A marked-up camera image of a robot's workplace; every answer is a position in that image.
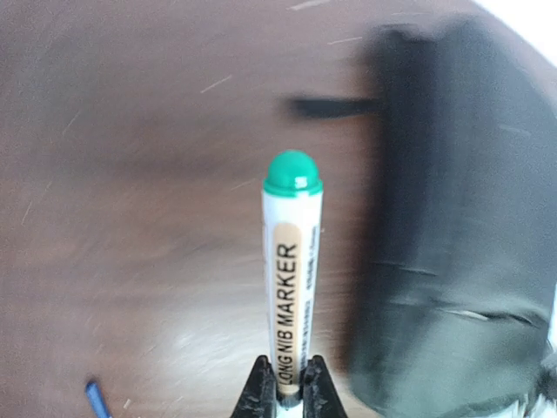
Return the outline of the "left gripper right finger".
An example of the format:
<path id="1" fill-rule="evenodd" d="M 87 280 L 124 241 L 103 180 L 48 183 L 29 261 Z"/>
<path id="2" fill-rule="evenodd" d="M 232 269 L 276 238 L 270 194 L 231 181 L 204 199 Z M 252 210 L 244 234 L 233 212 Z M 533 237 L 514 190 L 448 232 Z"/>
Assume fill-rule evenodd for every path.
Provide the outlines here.
<path id="1" fill-rule="evenodd" d="M 304 418 L 346 418 L 346 411 L 321 355 L 314 355 L 305 369 L 302 400 Z"/>

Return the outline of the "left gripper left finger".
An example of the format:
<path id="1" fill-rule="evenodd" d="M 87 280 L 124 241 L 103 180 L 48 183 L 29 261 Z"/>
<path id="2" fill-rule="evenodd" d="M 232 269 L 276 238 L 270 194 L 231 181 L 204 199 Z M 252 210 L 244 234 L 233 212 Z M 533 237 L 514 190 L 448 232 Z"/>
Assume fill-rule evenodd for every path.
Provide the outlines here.
<path id="1" fill-rule="evenodd" d="M 277 382 L 266 355 L 260 355 L 240 393 L 231 418 L 275 418 L 277 416 Z"/>

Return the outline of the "black student bag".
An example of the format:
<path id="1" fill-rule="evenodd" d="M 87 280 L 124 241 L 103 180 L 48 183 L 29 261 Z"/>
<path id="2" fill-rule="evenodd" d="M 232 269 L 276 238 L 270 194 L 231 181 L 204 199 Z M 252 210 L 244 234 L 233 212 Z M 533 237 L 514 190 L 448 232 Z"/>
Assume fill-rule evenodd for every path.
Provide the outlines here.
<path id="1" fill-rule="evenodd" d="M 371 98 L 291 102 L 305 118 L 380 122 L 352 391 L 385 417 L 554 408 L 554 106 L 471 19 L 380 27 L 366 65 Z"/>

